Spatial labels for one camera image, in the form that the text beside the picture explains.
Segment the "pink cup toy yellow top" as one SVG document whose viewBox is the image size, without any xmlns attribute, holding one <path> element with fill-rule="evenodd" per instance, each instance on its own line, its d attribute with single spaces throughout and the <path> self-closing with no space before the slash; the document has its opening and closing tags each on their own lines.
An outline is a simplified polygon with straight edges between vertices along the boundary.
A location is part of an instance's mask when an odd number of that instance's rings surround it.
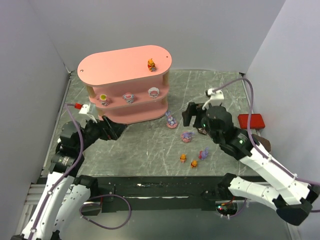
<svg viewBox="0 0 320 240">
<path fill-rule="evenodd" d="M 110 104 L 110 98 L 106 94 L 100 94 L 98 97 L 98 101 L 102 106 L 108 106 Z"/>
</svg>

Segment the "pink cloud toy blue bows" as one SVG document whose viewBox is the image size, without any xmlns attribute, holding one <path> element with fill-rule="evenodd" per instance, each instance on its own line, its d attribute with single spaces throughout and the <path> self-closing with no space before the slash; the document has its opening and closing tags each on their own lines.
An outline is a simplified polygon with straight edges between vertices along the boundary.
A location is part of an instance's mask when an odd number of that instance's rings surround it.
<svg viewBox="0 0 320 240">
<path fill-rule="evenodd" d="M 130 92 L 125 93 L 122 98 L 127 104 L 132 104 L 135 101 L 135 95 Z"/>
</svg>

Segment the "small purple bunny toy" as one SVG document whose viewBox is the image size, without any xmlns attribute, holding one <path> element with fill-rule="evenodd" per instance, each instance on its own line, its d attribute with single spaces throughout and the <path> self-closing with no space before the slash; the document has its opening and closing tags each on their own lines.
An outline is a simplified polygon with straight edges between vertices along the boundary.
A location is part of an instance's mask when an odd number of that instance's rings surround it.
<svg viewBox="0 0 320 240">
<path fill-rule="evenodd" d="M 204 150 L 201 150 L 199 152 L 198 158 L 200 160 L 205 160 L 207 158 L 208 154 L 209 154 L 209 148 L 206 147 Z"/>
</svg>

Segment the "pink white frilly toy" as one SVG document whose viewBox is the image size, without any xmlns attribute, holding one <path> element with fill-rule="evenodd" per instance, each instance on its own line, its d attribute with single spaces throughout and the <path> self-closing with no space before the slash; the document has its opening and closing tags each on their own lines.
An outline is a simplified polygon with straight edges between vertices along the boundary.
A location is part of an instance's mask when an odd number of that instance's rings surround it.
<svg viewBox="0 0 320 240">
<path fill-rule="evenodd" d="M 148 95 L 152 99 L 156 99 L 159 96 L 159 94 L 160 94 L 160 90 L 157 87 L 151 87 L 148 90 Z"/>
</svg>

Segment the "orange bear toy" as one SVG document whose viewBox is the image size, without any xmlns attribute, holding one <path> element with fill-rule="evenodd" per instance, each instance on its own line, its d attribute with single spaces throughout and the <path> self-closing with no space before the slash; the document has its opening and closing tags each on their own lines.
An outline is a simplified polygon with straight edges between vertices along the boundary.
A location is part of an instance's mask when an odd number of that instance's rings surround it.
<svg viewBox="0 0 320 240">
<path fill-rule="evenodd" d="M 198 167 L 198 161 L 197 160 L 193 160 L 190 164 L 191 168 L 197 168 Z"/>
<path fill-rule="evenodd" d="M 181 154 L 181 156 L 180 156 L 180 162 L 181 163 L 185 163 L 186 162 L 186 160 L 187 160 L 187 156 L 186 156 L 186 154 Z"/>
<path fill-rule="evenodd" d="M 150 72 L 155 72 L 157 70 L 156 64 L 152 58 L 147 61 L 147 67 Z"/>
</svg>

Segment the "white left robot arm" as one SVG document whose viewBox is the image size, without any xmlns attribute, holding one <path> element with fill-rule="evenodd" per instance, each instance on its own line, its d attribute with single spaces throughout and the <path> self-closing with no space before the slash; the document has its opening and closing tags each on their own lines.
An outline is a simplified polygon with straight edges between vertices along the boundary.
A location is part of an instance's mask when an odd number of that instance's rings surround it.
<svg viewBox="0 0 320 240">
<path fill-rule="evenodd" d="M 126 124 L 115 123 L 106 116 L 90 119 L 84 127 L 74 119 L 65 123 L 35 211 L 21 233 L 12 239 L 61 240 L 82 205 L 99 195 L 95 177 L 78 175 L 85 160 L 84 150 L 98 139 L 118 140 L 126 128 Z"/>
</svg>

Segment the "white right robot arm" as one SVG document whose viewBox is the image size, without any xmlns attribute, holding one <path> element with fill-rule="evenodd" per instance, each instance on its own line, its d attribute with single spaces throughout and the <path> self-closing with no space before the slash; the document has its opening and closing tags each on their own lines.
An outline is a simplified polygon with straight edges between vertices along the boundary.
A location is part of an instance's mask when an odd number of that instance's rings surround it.
<svg viewBox="0 0 320 240">
<path fill-rule="evenodd" d="M 195 117 L 194 128 L 204 128 L 224 153 L 250 167 L 269 184 L 261 185 L 227 173 L 219 183 L 221 194 L 261 203 L 293 226 L 299 226 L 313 212 L 320 185 L 298 178 L 280 164 L 252 134 L 234 126 L 225 107 L 189 102 L 182 117 L 185 127 Z"/>
</svg>

